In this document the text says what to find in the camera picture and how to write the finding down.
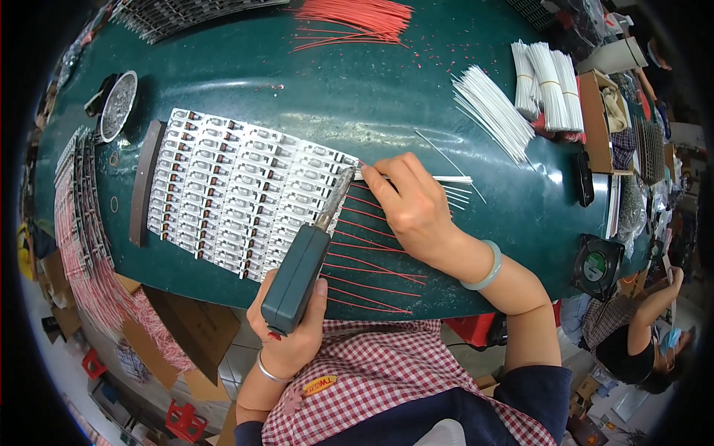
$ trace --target white circuit board strip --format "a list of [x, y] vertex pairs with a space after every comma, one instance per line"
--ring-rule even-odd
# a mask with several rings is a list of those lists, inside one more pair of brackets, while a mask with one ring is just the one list
[[146, 225], [196, 258], [262, 282], [300, 226], [317, 219], [342, 169], [357, 163], [279, 131], [175, 108]]

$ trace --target dark blue sleeve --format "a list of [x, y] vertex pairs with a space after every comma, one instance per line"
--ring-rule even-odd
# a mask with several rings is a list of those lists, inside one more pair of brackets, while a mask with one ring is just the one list
[[263, 423], [259, 421], [246, 421], [233, 429], [233, 438], [236, 446], [263, 446], [261, 431]]
[[506, 373], [493, 397], [536, 419], [560, 443], [568, 420], [571, 371], [531, 365]]

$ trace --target silver bracelet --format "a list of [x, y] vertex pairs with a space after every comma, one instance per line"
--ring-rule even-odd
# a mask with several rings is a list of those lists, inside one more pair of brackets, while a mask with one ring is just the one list
[[269, 380], [275, 381], [275, 382], [281, 382], [283, 384], [288, 384], [289, 382], [293, 381], [293, 378], [290, 378], [289, 380], [286, 380], [284, 378], [279, 378], [277, 376], [271, 375], [265, 368], [265, 365], [263, 365], [263, 361], [261, 360], [261, 352], [263, 349], [261, 348], [258, 350], [258, 358], [256, 359], [256, 362], [258, 363], [258, 368], [261, 369], [261, 372], [263, 372], [263, 375], [265, 375]]
[[467, 290], [472, 290], [472, 291], [477, 291], [477, 290], [482, 290], [489, 286], [491, 282], [493, 282], [493, 279], [496, 278], [496, 275], [498, 274], [498, 271], [501, 270], [501, 250], [496, 245], [494, 242], [491, 240], [482, 240], [486, 245], [490, 246], [491, 249], [493, 250], [493, 267], [491, 268], [491, 272], [481, 281], [481, 282], [476, 282], [476, 283], [466, 283], [462, 280], [461, 285], [463, 285], [464, 288]]

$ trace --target blue face mask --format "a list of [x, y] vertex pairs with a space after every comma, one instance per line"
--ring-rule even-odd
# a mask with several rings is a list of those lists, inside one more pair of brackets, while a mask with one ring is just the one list
[[679, 337], [682, 335], [681, 328], [673, 328], [669, 330], [660, 341], [660, 353], [663, 355], [667, 353], [667, 350], [674, 348], [679, 341]]

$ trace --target metal bowl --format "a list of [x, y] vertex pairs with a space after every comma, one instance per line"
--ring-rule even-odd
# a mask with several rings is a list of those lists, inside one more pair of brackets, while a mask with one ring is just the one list
[[124, 127], [129, 112], [134, 106], [137, 85], [138, 78], [136, 72], [132, 70], [122, 74], [111, 88], [99, 122], [101, 139], [105, 143], [112, 142]]

